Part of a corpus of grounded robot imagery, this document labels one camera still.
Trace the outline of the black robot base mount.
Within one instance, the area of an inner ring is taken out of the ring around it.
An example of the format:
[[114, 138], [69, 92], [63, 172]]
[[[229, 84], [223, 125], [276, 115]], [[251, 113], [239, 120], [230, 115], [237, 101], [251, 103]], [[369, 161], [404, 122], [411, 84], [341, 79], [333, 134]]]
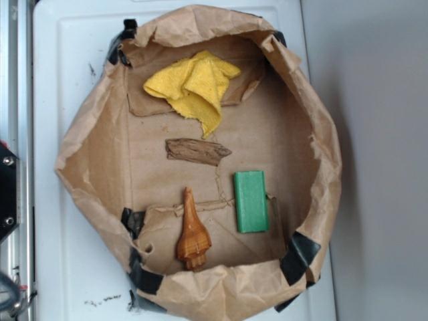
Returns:
[[19, 158], [1, 141], [1, 243], [20, 223], [18, 214]]

